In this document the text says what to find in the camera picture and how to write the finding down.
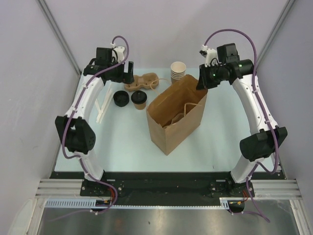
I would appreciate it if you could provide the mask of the black coffee cup lid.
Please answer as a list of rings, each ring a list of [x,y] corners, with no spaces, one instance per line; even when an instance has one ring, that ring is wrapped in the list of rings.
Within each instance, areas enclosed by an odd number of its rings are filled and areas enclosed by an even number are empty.
[[[134,104],[143,104],[147,101],[147,94],[141,90],[135,91],[131,95],[131,100]]]

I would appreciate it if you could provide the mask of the single brown paper cup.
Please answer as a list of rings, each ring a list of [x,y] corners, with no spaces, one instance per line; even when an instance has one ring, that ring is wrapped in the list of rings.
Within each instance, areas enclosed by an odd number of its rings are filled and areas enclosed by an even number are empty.
[[[141,102],[141,103],[134,103],[134,107],[137,110],[144,110],[146,108],[146,104],[147,104],[147,101],[144,101],[144,102]]]

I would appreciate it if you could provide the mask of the brown paper bag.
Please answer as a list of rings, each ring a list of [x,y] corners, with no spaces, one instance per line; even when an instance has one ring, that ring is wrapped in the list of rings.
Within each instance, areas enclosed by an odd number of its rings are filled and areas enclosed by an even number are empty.
[[[196,130],[203,117],[207,90],[197,90],[198,80],[187,74],[159,94],[147,107],[152,142],[169,155]]]

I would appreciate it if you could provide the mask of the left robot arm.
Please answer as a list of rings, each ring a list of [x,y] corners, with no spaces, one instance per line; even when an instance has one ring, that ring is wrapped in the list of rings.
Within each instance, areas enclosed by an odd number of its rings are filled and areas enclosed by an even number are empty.
[[[96,195],[104,195],[108,183],[101,178],[104,170],[98,165],[93,150],[96,143],[95,132],[88,120],[94,103],[107,81],[131,84],[134,81],[132,61],[125,71],[128,49],[112,44],[110,48],[98,47],[96,57],[83,70],[83,82],[73,104],[64,116],[57,116],[55,125],[66,159],[77,159],[85,178],[93,181],[91,190]]]

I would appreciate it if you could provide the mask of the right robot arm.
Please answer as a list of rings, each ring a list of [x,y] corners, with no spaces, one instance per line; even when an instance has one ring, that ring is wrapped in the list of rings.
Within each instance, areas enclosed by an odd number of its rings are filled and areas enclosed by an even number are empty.
[[[254,170],[266,158],[274,159],[273,174],[279,163],[279,146],[288,135],[286,127],[279,127],[271,116],[259,88],[258,77],[253,73],[254,64],[250,59],[239,57],[234,43],[222,45],[217,49],[203,45],[200,54],[205,63],[199,66],[200,75],[197,90],[217,87],[228,81],[243,105],[249,123],[250,136],[240,141],[241,157],[230,171],[225,190],[230,196],[238,196],[245,188]]]

